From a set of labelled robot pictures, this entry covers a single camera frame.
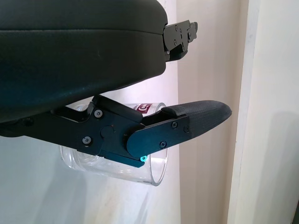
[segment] white wall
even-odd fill
[[[229,224],[289,224],[295,212],[299,199],[298,10],[297,0],[261,0],[247,126],[244,131],[238,127],[237,134],[245,139],[240,173],[235,174],[239,188],[231,192],[237,204],[235,210],[230,208],[234,215]]]
[[[199,23],[197,39],[178,62],[179,103],[212,99],[233,109],[228,121],[180,145],[181,222],[220,224],[227,219],[232,172],[228,161],[233,163],[235,149],[230,136],[236,133],[235,96],[242,75],[237,65],[242,64],[238,47],[244,46],[239,39],[245,32],[240,31],[241,1],[177,0],[177,11],[178,21]]]

